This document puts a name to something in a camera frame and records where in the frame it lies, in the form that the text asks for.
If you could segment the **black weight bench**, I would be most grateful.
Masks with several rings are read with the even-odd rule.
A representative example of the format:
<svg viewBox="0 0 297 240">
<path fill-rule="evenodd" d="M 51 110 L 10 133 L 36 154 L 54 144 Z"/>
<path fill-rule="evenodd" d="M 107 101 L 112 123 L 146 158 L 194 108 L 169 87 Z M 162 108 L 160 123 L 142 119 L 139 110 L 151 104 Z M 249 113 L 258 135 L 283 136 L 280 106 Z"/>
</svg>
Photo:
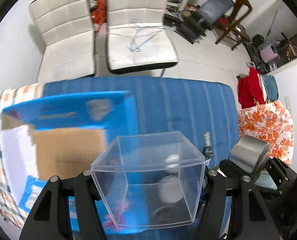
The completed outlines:
<svg viewBox="0 0 297 240">
<path fill-rule="evenodd" d="M 194 44 L 233 6 L 232 0 L 208 0 L 176 27 L 175 33 Z"/>
</svg>

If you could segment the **blue striped tablecloth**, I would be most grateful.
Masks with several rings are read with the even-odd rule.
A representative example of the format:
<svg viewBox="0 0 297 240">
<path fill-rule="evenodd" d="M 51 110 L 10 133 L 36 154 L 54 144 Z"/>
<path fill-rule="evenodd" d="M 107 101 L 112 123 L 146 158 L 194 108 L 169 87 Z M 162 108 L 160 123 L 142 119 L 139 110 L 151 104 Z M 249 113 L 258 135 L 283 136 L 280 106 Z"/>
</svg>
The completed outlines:
<svg viewBox="0 0 297 240">
<path fill-rule="evenodd" d="M 125 90 L 135 98 L 136 134 L 181 132 L 202 154 L 204 133 L 210 133 L 211 167 L 228 157 L 238 141 L 237 110 L 229 86 L 207 81 L 160 77 L 95 77 L 48 83 L 43 96 Z M 202 202 L 203 191 L 198 205 Z M 163 229 L 125 230 L 106 224 L 107 210 L 97 210 L 108 239 L 191 239 L 199 223 Z"/>
</svg>

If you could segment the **left white padded chair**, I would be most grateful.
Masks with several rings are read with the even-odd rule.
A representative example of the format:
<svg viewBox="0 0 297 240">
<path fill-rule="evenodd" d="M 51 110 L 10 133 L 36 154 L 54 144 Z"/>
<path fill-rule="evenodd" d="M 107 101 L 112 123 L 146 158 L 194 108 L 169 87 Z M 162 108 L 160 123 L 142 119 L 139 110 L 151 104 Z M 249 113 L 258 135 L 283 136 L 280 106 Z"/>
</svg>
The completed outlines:
<svg viewBox="0 0 297 240">
<path fill-rule="evenodd" d="M 35 0 L 29 12 L 45 45 L 39 83 L 95 74 L 95 30 L 88 0 Z"/>
</svg>

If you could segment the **orange floral fabric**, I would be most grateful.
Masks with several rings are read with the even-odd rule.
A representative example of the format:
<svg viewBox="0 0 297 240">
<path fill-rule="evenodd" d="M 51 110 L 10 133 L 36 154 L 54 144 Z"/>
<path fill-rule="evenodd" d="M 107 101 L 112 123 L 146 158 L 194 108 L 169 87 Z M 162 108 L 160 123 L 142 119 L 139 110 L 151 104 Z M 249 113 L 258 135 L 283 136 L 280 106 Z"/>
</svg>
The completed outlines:
<svg viewBox="0 0 297 240">
<path fill-rule="evenodd" d="M 238 111 L 240 136 L 249 135 L 270 144 L 269 157 L 290 165 L 294 154 L 294 123 L 289 110 L 276 100 Z"/>
</svg>

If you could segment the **pink suitcase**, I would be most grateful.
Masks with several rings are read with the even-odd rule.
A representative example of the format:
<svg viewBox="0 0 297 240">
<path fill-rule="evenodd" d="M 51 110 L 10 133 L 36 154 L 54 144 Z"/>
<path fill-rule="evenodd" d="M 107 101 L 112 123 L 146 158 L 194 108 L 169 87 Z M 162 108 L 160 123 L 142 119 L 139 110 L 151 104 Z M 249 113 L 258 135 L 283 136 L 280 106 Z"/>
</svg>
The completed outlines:
<svg viewBox="0 0 297 240">
<path fill-rule="evenodd" d="M 273 44 L 269 44 L 262 48 L 260 50 L 260 56 L 264 63 L 271 63 L 273 61 L 277 61 L 280 58 L 277 48 Z"/>
</svg>

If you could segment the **car key with fob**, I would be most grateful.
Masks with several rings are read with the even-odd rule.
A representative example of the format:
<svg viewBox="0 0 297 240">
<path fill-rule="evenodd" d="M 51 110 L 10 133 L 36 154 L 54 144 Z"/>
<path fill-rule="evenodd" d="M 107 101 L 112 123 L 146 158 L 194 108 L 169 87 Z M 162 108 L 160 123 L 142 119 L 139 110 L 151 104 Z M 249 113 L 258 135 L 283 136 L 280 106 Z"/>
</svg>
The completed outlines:
<svg viewBox="0 0 297 240">
<path fill-rule="evenodd" d="M 212 147 L 211 147 L 211 140 L 210 140 L 210 133 L 209 132 L 205 132 L 204 133 L 204 149 L 203 149 L 203 154 L 204 154 L 204 157 L 205 157 L 205 163 L 206 163 L 206 166 L 208 168 L 211 168 L 211 161 L 212 161 L 212 158 L 213 158 L 213 150 L 212 150 Z"/>
</svg>

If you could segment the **blue denim garment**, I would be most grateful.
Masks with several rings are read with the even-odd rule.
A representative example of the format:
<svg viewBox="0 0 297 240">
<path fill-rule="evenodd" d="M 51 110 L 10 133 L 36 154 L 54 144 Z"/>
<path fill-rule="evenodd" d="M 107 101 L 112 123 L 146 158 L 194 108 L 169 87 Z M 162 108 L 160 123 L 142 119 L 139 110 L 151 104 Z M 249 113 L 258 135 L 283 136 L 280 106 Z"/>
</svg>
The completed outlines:
<svg viewBox="0 0 297 240">
<path fill-rule="evenodd" d="M 260 85 L 265 103 L 278 100 L 279 91 L 275 77 L 271 75 L 260 75 Z"/>
</svg>

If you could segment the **white padded chair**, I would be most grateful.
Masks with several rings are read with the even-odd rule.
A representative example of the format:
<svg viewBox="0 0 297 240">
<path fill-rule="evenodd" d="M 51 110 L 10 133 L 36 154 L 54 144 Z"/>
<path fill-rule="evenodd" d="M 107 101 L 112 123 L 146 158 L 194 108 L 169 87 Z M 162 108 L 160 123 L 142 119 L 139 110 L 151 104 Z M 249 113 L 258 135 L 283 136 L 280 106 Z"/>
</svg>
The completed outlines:
<svg viewBox="0 0 297 240">
<path fill-rule="evenodd" d="M 166 69 L 178 54 L 163 23 L 167 0 L 106 0 L 108 68 L 113 74 Z"/>
<path fill-rule="evenodd" d="M 95 30 L 88 0 L 35 0 L 29 12 L 45 45 L 39 83 L 95 74 Z"/>
</svg>

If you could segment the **blue cardboard milk box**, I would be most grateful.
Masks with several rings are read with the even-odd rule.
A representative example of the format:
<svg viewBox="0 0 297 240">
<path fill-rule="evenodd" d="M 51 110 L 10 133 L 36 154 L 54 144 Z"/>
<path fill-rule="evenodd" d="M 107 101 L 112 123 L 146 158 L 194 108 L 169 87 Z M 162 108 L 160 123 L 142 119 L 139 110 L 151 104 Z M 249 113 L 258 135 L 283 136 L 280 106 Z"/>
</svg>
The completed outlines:
<svg viewBox="0 0 297 240">
<path fill-rule="evenodd" d="M 3 109 L 3 163 L 17 207 L 30 212 L 47 180 L 72 178 L 118 136 L 138 131 L 125 90 L 46 96 Z"/>
</svg>

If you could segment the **brown wooden chair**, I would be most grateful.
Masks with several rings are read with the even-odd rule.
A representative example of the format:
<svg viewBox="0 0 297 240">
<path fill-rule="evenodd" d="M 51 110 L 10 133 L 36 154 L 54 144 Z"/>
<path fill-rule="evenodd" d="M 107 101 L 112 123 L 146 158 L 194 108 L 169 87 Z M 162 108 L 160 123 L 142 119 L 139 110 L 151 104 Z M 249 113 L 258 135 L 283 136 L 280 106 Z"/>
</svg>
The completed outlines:
<svg viewBox="0 0 297 240">
<path fill-rule="evenodd" d="M 246 7 L 247 11 L 236 18 L 238 12 L 241 10 L 242 7 Z M 218 21 L 217 27 L 224 31 L 224 33 L 217 39 L 215 44 L 219 44 L 225 37 L 229 38 L 230 40 L 234 41 L 235 44 L 231 47 L 231 50 L 237 48 L 241 43 L 250 41 L 250 37 L 247 34 L 241 22 L 253 11 L 253 7 L 249 0 L 236 0 L 234 3 L 234 7 L 232 13 L 229 16 L 224 15 Z"/>
</svg>

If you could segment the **plaid checked cloth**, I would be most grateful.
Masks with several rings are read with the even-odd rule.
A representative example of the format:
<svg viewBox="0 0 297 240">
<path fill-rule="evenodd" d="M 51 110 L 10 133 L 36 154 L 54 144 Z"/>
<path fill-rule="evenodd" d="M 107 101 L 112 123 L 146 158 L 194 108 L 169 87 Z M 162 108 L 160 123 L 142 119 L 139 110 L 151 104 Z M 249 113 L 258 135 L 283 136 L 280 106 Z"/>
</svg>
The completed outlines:
<svg viewBox="0 0 297 240">
<path fill-rule="evenodd" d="M 44 84 L 35 83 L 16 89 L 6 89 L 0 92 L 0 133 L 2 131 L 1 113 L 5 107 L 16 103 L 26 102 L 42 97 Z M 3 164 L 3 153 L 0 142 L 0 215 L 3 220 L 22 229 L 28 216 L 26 211 L 21 211 L 15 202 L 14 194 L 11 193 L 10 183 L 6 178 Z"/>
</svg>

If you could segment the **silver metal tin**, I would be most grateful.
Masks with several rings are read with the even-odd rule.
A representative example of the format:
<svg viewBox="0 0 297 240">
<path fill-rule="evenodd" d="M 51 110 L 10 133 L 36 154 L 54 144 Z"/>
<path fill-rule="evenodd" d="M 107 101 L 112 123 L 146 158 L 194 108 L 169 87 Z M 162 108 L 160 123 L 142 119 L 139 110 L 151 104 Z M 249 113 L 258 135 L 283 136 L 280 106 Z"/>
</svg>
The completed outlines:
<svg viewBox="0 0 297 240">
<path fill-rule="evenodd" d="M 254 177 L 267 162 L 269 150 L 268 142 L 243 135 L 232 148 L 228 159 L 248 176 Z"/>
</svg>

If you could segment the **red garment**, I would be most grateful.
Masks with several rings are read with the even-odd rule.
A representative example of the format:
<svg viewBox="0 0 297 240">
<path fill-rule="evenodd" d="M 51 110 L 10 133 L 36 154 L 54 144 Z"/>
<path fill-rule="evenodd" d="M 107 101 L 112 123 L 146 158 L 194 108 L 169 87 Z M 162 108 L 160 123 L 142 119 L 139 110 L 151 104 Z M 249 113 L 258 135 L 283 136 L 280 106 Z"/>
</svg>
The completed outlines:
<svg viewBox="0 0 297 240">
<path fill-rule="evenodd" d="M 265 104 L 260 87 L 259 73 L 255 68 L 250 67 L 247 76 L 238 78 L 237 93 L 238 102 L 242 109 L 253 107 L 257 102 L 259 105 Z"/>
</svg>

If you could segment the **white earbuds case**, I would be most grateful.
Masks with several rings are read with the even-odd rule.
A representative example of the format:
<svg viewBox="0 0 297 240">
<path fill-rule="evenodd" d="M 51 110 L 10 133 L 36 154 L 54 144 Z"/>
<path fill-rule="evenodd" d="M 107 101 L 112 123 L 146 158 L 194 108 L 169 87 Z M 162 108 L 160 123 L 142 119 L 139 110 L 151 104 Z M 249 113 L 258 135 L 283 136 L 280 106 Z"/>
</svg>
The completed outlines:
<svg viewBox="0 0 297 240">
<path fill-rule="evenodd" d="M 158 182 L 158 194 L 165 204 L 175 204 L 184 198 L 179 182 L 179 154 L 170 154 L 163 162 L 166 176 Z"/>
</svg>

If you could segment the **clear plastic display box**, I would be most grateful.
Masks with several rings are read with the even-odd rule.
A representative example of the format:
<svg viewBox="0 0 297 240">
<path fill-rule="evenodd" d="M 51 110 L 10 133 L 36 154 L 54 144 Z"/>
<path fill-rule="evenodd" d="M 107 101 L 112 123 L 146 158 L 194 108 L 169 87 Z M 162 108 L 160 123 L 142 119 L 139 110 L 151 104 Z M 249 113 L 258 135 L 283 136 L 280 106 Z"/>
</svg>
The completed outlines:
<svg viewBox="0 0 297 240">
<path fill-rule="evenodd" d="M 184 198 L 163 203 L 158 182 L 164 160 L 179 154 Z M 121 136 L 91 164 L 91 175 L 106 210 L 106 224 L 125 230 L 163 229 L 195 221 L 205 172 L 204 155 L 179 131 Z"/>
</svg>

